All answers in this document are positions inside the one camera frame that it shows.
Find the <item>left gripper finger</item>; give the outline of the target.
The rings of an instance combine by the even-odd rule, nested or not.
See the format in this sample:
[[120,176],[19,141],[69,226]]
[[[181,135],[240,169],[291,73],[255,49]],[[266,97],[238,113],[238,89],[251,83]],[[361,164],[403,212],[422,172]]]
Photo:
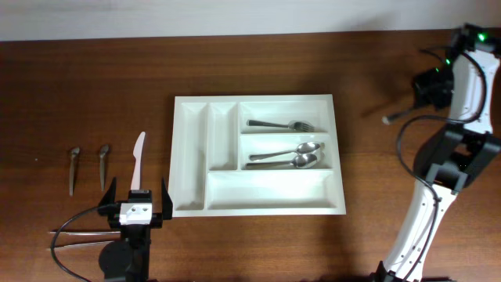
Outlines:
[[162,203],[162,219],[172,220],[173,202],[168,193],[165,179],[161,180],[161,203]]
[[100,207],[115,203],[116,189],[117,189],[117,178],[113,177],[109,189],[105,192],[103,198],[99,202]]

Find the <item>metal fork top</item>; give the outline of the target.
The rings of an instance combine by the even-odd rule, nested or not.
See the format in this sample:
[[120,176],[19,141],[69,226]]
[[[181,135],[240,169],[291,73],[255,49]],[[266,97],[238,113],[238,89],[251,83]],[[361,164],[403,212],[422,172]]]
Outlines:
[[403,118],[403,117],[407,116],[408,114],[410,114],[413,111],[414,111],[414,108],[410,107],[408,109],[405,109],[405,110],[397,112],[397,113],[385,115],[385,116],[383,116],[381,118],[381,121],[383,122],[384,125],[391,125],[392,123],[394,123],[399,118]]

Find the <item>metal fork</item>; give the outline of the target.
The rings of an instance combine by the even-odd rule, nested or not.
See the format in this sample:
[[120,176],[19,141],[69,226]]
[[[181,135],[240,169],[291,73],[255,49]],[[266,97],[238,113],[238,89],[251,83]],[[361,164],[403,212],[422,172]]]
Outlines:
[[381,121],[383,122],[384,125],[391,125],[392,123],[394,123],[399,118],[403,118],[403,117],[407,116],[408,114],[410,114],[413,111],[414,111],[414,108],[410,107],[408,109],[405,109],[405,110],[397,112],[397,113],[385,115],[385,116],[383,116],[381,118]]
[[315,127],[303,121],[291,121],[288,124],[277,124],[267,121],[247,120],[248,126],[287,128],[297,132],[314,132]]

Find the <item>metal spoon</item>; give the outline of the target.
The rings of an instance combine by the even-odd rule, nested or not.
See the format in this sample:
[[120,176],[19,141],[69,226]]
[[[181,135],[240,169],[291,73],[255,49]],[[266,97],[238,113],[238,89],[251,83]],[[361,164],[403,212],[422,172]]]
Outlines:
[[268,154],[251,154],[249,156],[249,160],[250,161],[260,161],[260,160],[264,160],[264,159],[271,158],[271,157],[281,156],[284,154],[296,154],[296,155],[314,154],[315,152],[321,150],[323,147],[324,147],[324,145],[322,143],[306,142],[306,143],[299,144],[295,149],[292,149],[292,150],[285,150],[285,151],[268,153]]
[[290,161],[256,162],[245,164],[245,169],[261,169],[274,167],[292,167],[296,169],[307,169],[315,166],[319,158],[315,154],[297,155]]

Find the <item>metal spoon bottom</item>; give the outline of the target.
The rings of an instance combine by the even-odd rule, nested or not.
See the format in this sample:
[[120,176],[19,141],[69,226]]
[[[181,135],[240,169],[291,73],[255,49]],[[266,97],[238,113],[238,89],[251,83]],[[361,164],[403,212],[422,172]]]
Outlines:
[[261,169],[274,167],[292,167],[296,169],[307,169],[315,166],[319,158],[315,154],[297,155],[290,161],[256,162],[245,164],[245,169]]

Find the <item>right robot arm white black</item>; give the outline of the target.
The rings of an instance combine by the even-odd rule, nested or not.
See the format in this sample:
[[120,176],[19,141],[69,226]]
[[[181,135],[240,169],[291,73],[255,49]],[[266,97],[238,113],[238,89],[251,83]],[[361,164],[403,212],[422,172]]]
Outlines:
[[400,129],[396,154],[414,122],[440,121],[443,126],[418,150],[413,165],[403,168],[416,180],[413,198],[394,247],[371,281],[424,280],[423,268],[432,240],[445,213],[499,155],[500,140],[493,135],[492,90],[500,67],[500,40],[483,27],[465,23],[442,46],[440,67],[412,80],[412,110],[432,106],[449,109],[446,117],[425,114],[411,118]]

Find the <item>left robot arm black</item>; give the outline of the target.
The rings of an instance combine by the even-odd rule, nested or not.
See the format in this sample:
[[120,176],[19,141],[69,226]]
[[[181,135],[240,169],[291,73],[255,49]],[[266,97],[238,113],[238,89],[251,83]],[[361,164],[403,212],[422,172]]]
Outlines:
[[150,190],[131,190],[128,199],[116,201],[114,179],[98,205],[98,214],[107,217],[120,239],[107,244],[99,255],[99,267],[106,281],[147,281],[150,266],[150,233],[172,219],[173,202],[165,182],[161,183],[161,211],[153,210]]

